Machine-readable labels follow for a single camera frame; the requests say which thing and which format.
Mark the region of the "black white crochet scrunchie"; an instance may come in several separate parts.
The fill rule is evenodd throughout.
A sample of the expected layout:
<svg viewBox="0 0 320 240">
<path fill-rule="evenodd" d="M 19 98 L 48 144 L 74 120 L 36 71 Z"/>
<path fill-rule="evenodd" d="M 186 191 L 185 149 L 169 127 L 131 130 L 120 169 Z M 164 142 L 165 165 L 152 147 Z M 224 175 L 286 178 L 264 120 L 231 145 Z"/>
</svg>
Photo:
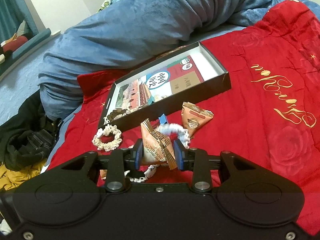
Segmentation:
<svg viewBox="0 0 320 240">
<path fill-rule="evenodd" d="M 159 165 L 150 165 L 145 171 L 131 170 L 125 171 L 125 178 L 133 183 L 142 183 L 154 176 Z"/>
</svg>

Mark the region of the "light blue crochet scrunchie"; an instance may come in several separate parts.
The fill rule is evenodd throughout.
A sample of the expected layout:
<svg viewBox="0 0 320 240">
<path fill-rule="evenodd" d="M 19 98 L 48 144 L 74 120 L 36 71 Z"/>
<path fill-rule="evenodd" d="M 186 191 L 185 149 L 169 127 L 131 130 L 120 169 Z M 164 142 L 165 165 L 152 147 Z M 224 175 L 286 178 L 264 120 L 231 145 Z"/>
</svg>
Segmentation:
<svg viewBox="0 0 320 240">
<path fill-rule="evenodd" d="M 164 135 L 177 135 L 182 145 L 188 149 L 190 144 L 189 131 L 179 124 L 160 124 L 156 127 L 156 131 Z"/>
</svg>

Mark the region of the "brown triangular snack packet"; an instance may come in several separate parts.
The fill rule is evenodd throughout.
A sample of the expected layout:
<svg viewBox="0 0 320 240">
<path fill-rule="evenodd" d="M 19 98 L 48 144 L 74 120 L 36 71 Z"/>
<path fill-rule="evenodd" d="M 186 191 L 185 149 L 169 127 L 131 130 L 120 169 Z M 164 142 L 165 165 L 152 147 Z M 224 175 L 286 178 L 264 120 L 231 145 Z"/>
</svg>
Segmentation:
<svg viewBox="0 0 320 240">
<path fill-rule="evenodd" d="M 143 141 L 143 165 L 165 164 L 169 165 L 171 170 L 177 167 L 174 149 L 170 138 L 161 132 L 155 130 L 149 119 L 140 124 Z"/>
</svg>

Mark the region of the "cream crochet scrunchie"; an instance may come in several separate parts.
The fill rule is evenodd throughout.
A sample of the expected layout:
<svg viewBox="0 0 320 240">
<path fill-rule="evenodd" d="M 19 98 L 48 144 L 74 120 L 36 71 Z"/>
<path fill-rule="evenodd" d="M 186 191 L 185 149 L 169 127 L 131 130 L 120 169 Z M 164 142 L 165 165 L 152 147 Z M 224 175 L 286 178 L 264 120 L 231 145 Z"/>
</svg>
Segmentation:
<svg viewBox="0 0 320 240">
<path fill-rule="evenodd" d="M 105 128 L 98 129 L 96 135 L 92 139 L 92 144 L 99 151 L 110 152 L 118 148 L 122 142 L 122 132 L 116 125 L 106 125 Z"/>
</svg>

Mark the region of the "blue binder clip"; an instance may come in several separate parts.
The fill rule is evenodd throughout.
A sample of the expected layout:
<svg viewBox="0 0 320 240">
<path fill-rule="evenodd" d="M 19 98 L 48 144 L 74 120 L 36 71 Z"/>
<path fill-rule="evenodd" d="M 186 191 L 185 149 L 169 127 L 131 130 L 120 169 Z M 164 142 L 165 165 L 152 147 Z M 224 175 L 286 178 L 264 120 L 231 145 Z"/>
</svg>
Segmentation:
<svg viewBox="0 0 320 240">
<path fill-rule="evenodd" d="M 159 124 L 160 125 L 164 125 L 164 124 L 168 124 L 168 120 L 165 114 L 162 114 L 159 118 Z"/>
</svg>

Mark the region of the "teal binder clip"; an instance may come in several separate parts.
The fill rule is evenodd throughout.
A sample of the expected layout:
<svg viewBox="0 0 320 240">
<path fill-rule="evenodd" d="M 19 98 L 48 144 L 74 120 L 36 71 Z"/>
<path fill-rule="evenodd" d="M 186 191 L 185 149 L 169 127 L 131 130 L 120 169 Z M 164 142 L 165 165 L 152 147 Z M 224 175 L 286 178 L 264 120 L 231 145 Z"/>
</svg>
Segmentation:
<svg viewBox="0 0 320 240">
<path fill-rule="evenodd" d="M 151 104 L 153 104 L 153 103 L 155 103 L 154 98 L 150 98 L 150 99 L 148 100 L 148 104 L 151 105 Z"/>
</svg>

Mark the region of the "brown crochet scrunchie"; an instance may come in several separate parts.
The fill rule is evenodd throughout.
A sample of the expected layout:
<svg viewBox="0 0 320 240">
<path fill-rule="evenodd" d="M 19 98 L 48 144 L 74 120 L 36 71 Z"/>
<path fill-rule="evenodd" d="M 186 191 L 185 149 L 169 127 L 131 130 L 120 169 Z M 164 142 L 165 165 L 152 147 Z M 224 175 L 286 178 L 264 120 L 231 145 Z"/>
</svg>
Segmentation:
<svg viewBox="0 0 320 240">
<path fill-rule="evenodd" d="M 104 117 L 104 124 L 109 124 L 113 120 L 117 120 L 123 116 L 130 114 L 131 111 L 129 109 L 116 108 L 110 114 Z"/>
</svg>

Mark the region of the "Chinese history textbook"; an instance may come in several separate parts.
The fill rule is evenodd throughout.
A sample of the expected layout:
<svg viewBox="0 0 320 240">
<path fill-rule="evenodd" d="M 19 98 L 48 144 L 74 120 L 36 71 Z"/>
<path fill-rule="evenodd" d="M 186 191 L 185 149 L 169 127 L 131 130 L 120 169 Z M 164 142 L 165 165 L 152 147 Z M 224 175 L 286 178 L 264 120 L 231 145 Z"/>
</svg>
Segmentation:
<svg viewBox="0 0 320 240">
<path fill-rule="evenodd" d="M 183 57 L 154 72 L 139 77 L 119 89 L 115 108 L 136 111 L 155 102 L 198 85 L 204 81 L 190 55 Z"/>
</svg>

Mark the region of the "black shallow cardboard box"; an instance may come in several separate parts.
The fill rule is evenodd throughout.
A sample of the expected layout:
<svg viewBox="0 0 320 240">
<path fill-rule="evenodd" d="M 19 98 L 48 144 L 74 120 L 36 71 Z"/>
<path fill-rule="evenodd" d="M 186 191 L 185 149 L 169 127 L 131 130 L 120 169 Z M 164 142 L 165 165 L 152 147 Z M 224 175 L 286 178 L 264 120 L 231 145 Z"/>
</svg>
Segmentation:
<svg viewBox="0 0 320 240">
<path fill-rule="evenodd" d="M 148 63 L 129 74 L 114 81 L 106 99 L 106 106 L 102 111 L 98 128 L 105 127 L 104 117 L 110 114 L 115 108 L 119 89 L 139 77 L 161 69 L 174 61 L 190 55 L 200 71 L 204 81 L 178 92 L 151 105 L 146 105 L 130 114 L 109 124 L 116 125 L 121 131 L 127 131 L 140 125 L 145 119 L 156 120 L 162 114 L 169 115 L 182 108 L 183 102 L 199 103 L 217 94 L 223 93 L 231 88 L 231 80 L 228 71 L 214 56 L 203 42 L 195 42 Z"/>
</svg>

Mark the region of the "red embroidered quilt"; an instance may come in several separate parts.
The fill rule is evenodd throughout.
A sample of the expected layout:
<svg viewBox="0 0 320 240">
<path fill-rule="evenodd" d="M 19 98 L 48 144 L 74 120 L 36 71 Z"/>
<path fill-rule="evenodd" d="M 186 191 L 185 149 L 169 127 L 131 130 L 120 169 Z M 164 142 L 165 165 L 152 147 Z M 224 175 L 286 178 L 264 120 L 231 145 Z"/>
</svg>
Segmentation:
<svg viewBox="0 0 320 240">
<path fill-rule="evenodd" d="M 319 231 L 319 20 L 285 0 L 240 31 L 203 41 L 229 72 L 231 89 L 197 104 L 214 117 L 190 147 L 233 151 L 297 183 L 305 204 L 298 224 Z M 49 168 L 93 150 L 98 116 L 119 70 L 80 75 L 84 105 Z"/>
</svg>

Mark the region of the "black clothing pile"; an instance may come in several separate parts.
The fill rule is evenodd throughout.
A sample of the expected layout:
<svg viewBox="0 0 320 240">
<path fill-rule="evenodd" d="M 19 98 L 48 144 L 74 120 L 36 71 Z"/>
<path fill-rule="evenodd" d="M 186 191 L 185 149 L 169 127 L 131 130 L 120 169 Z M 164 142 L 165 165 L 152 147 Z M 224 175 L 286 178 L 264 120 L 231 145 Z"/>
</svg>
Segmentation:
<svg viewBox="0 0 320 240">
<path fill-rule="evenodd" d="M 48 118 L 36 91 L 1 125 L 1 163 L 9 170 L 20 171 L 47 159 L 57 142 L 61 122 L 60 118 Z"/>
</svg>

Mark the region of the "yellow garment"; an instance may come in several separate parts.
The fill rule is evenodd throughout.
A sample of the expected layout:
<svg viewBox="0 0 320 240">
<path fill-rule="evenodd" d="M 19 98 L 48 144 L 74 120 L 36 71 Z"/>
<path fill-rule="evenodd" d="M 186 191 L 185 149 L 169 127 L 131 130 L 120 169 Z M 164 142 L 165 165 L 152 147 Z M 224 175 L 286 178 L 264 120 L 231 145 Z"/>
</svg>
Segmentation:
<svg viewBox="0 0 320 240">
<path fill-rule="evenodd" d="M 9 170 L 4 164 L 1 164 L 1 190 L 8 191 L 10 189 L 16 188 L 23 182 L 39 175 L 46 161 L 47 159 L 44 159 L 38 163 L 27 166 L 20 171 Z"/>
</svg>

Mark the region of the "blue plush blanket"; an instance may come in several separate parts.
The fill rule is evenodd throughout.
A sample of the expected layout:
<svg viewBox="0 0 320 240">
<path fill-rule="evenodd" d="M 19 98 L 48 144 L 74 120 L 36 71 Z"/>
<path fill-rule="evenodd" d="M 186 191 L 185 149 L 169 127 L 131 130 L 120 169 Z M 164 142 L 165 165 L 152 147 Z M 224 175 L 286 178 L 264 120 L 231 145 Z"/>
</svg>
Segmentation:
<svg viewBox="0 0 320 240">
<path fill-rule="evenodd" d="M 282 1 L 119 0 L 67 29 L 45 52 L 39 86 L 46 116 L 64 119 L 81 105 L 81 74 L 134 67 L 224 23 L 253 25 Z M 317 3 L 299 1 L 319 14 Z"/>
</svg>

